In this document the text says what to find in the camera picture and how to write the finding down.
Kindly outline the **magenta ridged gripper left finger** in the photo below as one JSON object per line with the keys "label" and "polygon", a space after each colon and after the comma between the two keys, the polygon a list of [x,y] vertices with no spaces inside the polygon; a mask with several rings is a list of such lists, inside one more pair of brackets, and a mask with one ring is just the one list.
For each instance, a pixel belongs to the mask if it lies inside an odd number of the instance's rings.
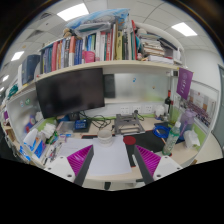
{"label": "magenta ridged gripper left finger", "polygon": [[83,185],[93,155],[93,146],[89,145],[67,157],[68,163],[75,174],[74,183],[76,185]]}

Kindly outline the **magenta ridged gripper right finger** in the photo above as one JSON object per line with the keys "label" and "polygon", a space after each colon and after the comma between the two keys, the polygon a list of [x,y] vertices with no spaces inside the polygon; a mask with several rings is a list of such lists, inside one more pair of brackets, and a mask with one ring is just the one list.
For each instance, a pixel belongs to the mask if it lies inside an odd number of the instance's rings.
{"label": "magenta ridged gripper right finger", "polygon": [[153,175],[161,157],[138,145],[134,146],[134,156],[137,160],[144,183],[152,183],[154,181]]}

